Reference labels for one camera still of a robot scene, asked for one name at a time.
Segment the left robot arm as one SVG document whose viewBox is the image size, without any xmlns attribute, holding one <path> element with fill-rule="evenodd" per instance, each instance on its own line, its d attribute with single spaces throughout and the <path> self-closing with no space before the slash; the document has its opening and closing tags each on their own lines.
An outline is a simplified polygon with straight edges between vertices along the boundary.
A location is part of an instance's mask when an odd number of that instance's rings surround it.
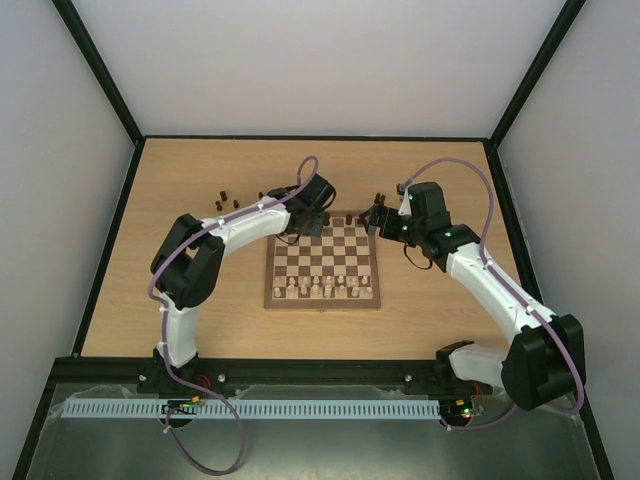
<svg viewBox="0 0 640 480">
<path fill-rule="evenodd" d="M 159 302 L 161 336 L 152 362 L 141 372 L 143 392 L 200 389 L 193 384 L 200 305 L 212 295 L 224 259 L 263 237 L 319 235 L 324 211 L 335 196 L 335 188 L 314 173 L 233 213 L 176 219 L 151 263 L 148 295 Z"/>
</svg>

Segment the wooden chess board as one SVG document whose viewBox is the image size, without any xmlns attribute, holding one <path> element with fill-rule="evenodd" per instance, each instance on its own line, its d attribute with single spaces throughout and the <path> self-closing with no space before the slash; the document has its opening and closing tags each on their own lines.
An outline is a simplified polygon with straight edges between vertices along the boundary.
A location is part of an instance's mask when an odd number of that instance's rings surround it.
<svg viewBox="0 0 640 480">
<path fill-rule="evenodd" d="M 267 310 L 362 310 L 381 307 L 380 282 L 377 266 L 376 243 L 362 225 L 356 223 L 359 216 L 354 211 L 329 211 L 329 225 L 320 237 L 299 235 L 270 236 L 267 240 L 264 307 Z M 345 225 L 347 214 L 352 224 Z M 336 296 L 336 278 L 345 276 L 346 295 Z M 320 277 L 321 296 L 312 298 L 311 285 L 314 276 Z M 334 277 L 331 298 L 324 297 L 324 280 Z M 373 296 L 363 298 L 349 296 L 349 281 L 353 276 L 370 278 Z M 308 296 L 288 298 L 286 288 L 290 277 L 308 278 Z M 273 296 L 273 288 L 280 287 L 282 296 Z"/>
</svg>

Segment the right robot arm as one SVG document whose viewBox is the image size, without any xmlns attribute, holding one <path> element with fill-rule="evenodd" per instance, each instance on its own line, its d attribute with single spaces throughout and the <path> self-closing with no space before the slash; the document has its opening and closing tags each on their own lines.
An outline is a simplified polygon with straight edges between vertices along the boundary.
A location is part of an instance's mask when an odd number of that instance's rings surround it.
<svg viewBox="0 0 640 480">
<path fill-rule="evenodd" d="M 360 215 L 370 235 L 417 248 L 431 264 L 464 286 L 504 334 L 505 350 L 460 341 L 440 349 L 436 379 L 455 392 L 469 381 L 504 390 L 530 411 L 569 393 L 584 401 L 584 334 L 572 315 L 560 316 L 528 294 L 487 253 L 467 225 L 453 224 L 441 187 L 399 186 L 400 207 L 381 198 Z"/>
</svg>

